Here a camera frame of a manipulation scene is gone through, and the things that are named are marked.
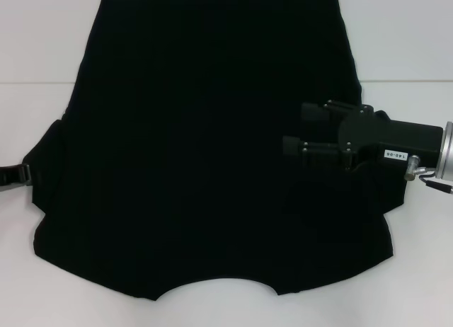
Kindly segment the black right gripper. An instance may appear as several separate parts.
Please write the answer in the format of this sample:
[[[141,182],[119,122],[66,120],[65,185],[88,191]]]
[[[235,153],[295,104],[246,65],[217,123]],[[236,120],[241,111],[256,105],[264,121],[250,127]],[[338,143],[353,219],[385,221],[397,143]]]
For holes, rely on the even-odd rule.
[[[435,168],[440,157],[441,127],[391,120],[370,105],[332,100],[302,103],[301,119],[340,122],[337,144],[282,138],[283,155],[298,159],[306,168],[404,172],[411,156],[417,156],[419,166],[427,168]]]

